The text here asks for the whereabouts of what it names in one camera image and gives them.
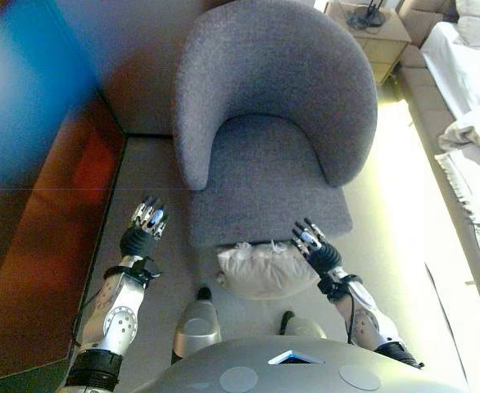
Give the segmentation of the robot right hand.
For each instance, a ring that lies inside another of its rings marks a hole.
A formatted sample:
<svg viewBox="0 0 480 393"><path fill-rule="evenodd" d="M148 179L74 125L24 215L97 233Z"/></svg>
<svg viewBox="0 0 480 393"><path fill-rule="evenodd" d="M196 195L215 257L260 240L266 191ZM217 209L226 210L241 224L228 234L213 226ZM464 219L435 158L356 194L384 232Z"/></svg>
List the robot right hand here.
<svg viewBox="0 0 480 393"><path fill-rule="evenodd" d="M307 218L304 221L304 224L295 222L291 242L319 277L326 278L333 269L342 265L342 257L316 224Z"/></svg>

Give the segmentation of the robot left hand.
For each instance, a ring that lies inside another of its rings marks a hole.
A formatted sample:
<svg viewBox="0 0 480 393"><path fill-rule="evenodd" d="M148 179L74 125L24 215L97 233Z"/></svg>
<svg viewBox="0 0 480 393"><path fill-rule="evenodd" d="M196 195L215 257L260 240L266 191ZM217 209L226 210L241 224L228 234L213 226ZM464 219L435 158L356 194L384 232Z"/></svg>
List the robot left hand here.
<svg viewBox="0 0 480 393"><path fill-rule="evenodd" d="M150 256L165 230L168 213L158 199L145 196L130 217L127 229L120 238L122 256Z"/></svg>

